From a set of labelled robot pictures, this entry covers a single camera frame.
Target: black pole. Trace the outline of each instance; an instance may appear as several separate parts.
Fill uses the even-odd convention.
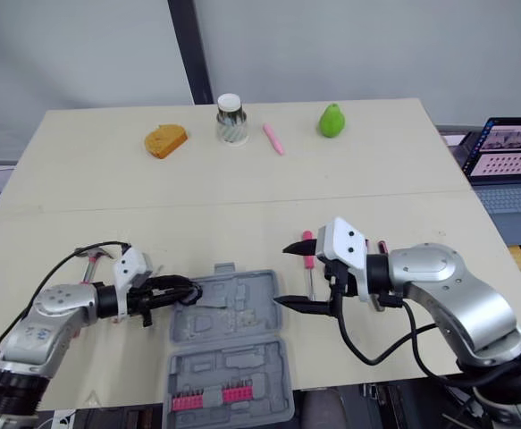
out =
[[[192,0],[168,0],[172,25],[181,51],[190,92],[196,105],[214,103],[208,80],[205,51],[198,30],[197,11]]]

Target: wooden table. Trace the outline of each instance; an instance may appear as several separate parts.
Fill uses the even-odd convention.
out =
[[[390,248],[425,241],[455,248],[469,269],[502,293],[521,325],[521,273],[462,172],[417,100],[342,102],[348,127],[337,139],[315,132],[323,103],[246,105],[250,140],[241,148],[214,139],[214,106],[62,111],[46,115],[0,198],[0,332],[51,266],[79,245],[129,240],[161,273],[209,275],[214,263],[272,268],[283,293],[304,294],[299,257],[281,250],[341,215],[372,242]],[[164,160],[144,136],[177,122],[189,140]],[[286,149],[278,156],[260,130],[272,124]],[[71,261],[52,284],[77,282]],[[102,261],[96,280],[113,282]],[[327,297],[321,271],[317,297]],[[375,313],[346,300],[353,341],[376,356],[407,333],[403,311]],[[413,305],[417,322],[430,316]],[[153,327],[139,318],[101,321],[72,342],[44,397],[44,408],[112,407],[162,400],[170,310]],[[361,364],[324,316],[283,309],[294,389],[421,376],[410,347],[379,366]],[[420,340],[436,373],[457,371],[438,332]]]

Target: laptop keyboard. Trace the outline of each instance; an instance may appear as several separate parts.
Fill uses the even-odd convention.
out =
[[[521,188],[475,189],[490,215],[521,212]]]

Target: pink marker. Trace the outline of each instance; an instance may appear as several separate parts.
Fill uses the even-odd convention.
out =
[[[274,150],[278,152],[280,155],[284,155],[284,148],[282,147],[282,144],[276,137],[276,134],[274,134],[274,130],[272,129],[272,127],[265,123],[262,126],[262,129],[266,133],[266,136],[268,136],[268,139],[270,139],[270,143],[272,143],[272,147],[274,148]]]

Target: gray wall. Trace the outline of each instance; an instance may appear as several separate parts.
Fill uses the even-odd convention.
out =
[[[420,97],[439,124],[521,115],[521,0],[195,0],[215,96]]]
[[[166,0],[0,0],[0,161],[47,109],[191,103]]]

